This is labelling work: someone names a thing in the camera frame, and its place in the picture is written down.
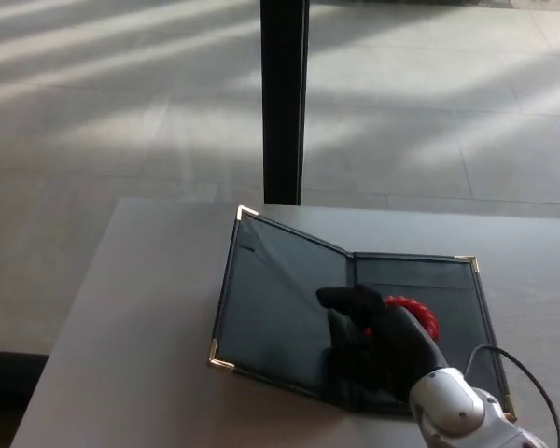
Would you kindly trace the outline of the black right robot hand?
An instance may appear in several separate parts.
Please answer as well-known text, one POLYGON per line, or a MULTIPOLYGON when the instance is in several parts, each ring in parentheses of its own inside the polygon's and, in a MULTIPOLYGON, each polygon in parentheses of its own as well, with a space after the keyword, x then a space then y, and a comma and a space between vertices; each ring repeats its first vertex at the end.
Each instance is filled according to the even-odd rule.
POLYGON ((418 319, 404 307, 386 304, 375 290, 322 287, 316 297, 327 309, 329 377, 339 385, 353 392, 384 391, 407 402, 419 380, 448 367, 418 319))

